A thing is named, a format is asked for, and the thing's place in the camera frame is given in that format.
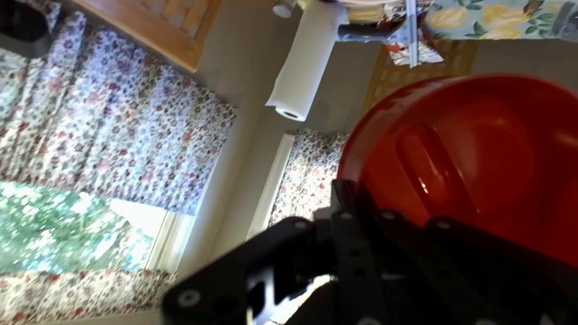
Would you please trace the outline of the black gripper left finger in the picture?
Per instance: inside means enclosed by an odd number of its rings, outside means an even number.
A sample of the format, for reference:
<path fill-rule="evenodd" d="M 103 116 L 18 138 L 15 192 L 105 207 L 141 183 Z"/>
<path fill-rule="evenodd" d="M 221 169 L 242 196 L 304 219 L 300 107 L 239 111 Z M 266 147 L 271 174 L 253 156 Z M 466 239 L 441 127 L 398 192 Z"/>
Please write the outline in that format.
<path fill-rule="evenodd" d="M 381 281 L 358 217 L 353 185 L 333 183 L 331 228 L 336 252 L 340 325 L 383 325 Z"/>

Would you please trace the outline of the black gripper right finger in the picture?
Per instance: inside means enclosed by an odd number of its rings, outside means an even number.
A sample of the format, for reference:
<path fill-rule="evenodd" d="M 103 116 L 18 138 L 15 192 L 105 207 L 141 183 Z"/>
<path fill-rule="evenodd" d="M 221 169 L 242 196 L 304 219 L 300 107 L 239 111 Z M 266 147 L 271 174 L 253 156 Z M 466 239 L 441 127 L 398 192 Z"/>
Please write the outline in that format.
<path fill-rule="evenodd" d="M 450 219 L 425 227 L 493 310 L 486 325 L 578 325 L 578 268 Z"/>

